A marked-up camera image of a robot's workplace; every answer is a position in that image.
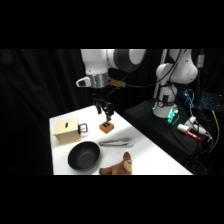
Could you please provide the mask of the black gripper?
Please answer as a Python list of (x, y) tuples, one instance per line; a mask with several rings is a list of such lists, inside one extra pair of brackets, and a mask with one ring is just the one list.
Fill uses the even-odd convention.
[(97, 113), (102, 114), (102, 111), (106, 112), (106, 120), (111, 121), (114, 108), (112, 103), (109, 101), (109, 89), (107, 87), (93, 88), (92, 97)]

